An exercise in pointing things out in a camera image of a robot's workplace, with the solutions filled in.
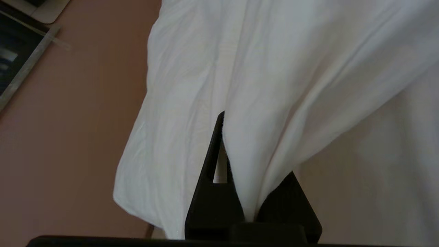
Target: pink wall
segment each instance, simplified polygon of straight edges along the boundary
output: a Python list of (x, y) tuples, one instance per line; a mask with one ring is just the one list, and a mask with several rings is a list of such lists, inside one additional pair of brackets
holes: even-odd
[(58, 37), (0, 113), (0, 246), (43, 234), (143, 237), (112, 200), (146, 93), (159, 0), (72, 0)]

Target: white cloth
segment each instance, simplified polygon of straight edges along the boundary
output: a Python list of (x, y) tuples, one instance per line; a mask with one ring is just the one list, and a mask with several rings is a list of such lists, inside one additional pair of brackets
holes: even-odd
[[(294, 169), (324, 226), (321, 241), (438, 243), (439, 122), (437, 104), (430, 102), (437, 102), (437, 90), (418, 86), (406, 93), (402, 118), (412, 132), (404, 147), (398, 142), (407, 135), (388, 133), (399, 121), (367, 125), (380, 106), (438, 61), (438, 4), (163, 1), (148, 41), (148, 93), (119, 163), (115, 201), (162, 227), (169, 238), (184, 238), (215, 120), (225, 110), (224, 144), (248, 221)], [(418, 84), (437, 83), (432, 76)], [(362, 125), (369, 128), (366, 135), (351, 134)], [(330, 144), (346, 131), (339, 139), (351, 134), (357, 142)], [(384, 142), (384, 134), (393, 140)], [(383, 149), (377, 150), (377, 144)], [(326, 146), (357, 152), (362, 160), (355, 163), (335, 152), (328, 155), (334, 161), (322, 162), (322, 152), (315, 154)], [(411, 159), (396, 159), (392, 152), (411, 153)], [(336, 181), (332, 186), (323, 183), (327, 173), (317, 176), (312, 170), (327, 171), (324, 163), (337, 168), (329, 172), (329, 182)], [(351, 166), (367, 172), (342, 169)], [(396, 171), (408, 167), (412, 176), (396, 176), (389, 166)], [(338, 191), (350, 187), (355, 193)], [(379, 197), (363, 200), (359, 195), (364, 194)], [(417, 207), (398, 209), (419, 200)], [(345, 215), (334, 210), (343, 218), (338, 220), (326, 204), (351, 207)], [(411, 216), (402, 220), (396, 212)], [(350, 236), (341, 233), (345, 229)]]

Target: beige surface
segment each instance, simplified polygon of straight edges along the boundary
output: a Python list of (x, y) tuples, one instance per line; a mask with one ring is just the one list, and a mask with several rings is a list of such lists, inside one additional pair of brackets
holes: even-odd
[(63, 11), (70, 0), (45, 0), (39, 7), (35, 7), (25, 0), (1, 0), (35, 20), (51, 24)]
[(163, 229), (154, 227), (154, 230), (152, 231), (151, 239), (167, 239), (165, 231)]
[(112, 200), (115, 170), (146, 92), (159, 1), (72, 0), (50, 46), (0, 113), (0, 246), (43, 234), (142, 237)]

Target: white fabric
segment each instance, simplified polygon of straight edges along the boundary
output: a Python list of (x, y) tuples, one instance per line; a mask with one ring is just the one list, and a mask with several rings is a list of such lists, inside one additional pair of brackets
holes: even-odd
[[(324, 226), (321, 241), (439, 243), (438, 88), (435, 76), (417, 82), (439, 59), (438, 4), (164, 1), (115, 201), (169, 238), (184, 238), (215, 120), (225, 110), (224, 144), (248, 221), (294, 169)], [(403, 100), (377, 111), (410, 83)], [(405, 110), (387, 106), (394, 101)], [(355, 141), (343, 141), (350, 136)]]

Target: white sheet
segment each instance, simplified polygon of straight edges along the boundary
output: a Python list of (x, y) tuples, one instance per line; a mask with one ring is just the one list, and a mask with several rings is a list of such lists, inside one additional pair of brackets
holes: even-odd
[[(321, 241), (439, 243), (437, 83), (415, 82), (439, 59), (437, 5), (164, 1), (115, 201), (184, 238), (210, 135), (226, 110), (224, 144), (247, 220), (294, 169), (324, 226)], [(377, 111), (413, 82), (401, 101), (407, 110)], [(380, 111), (391, 120), (368, 122)]]

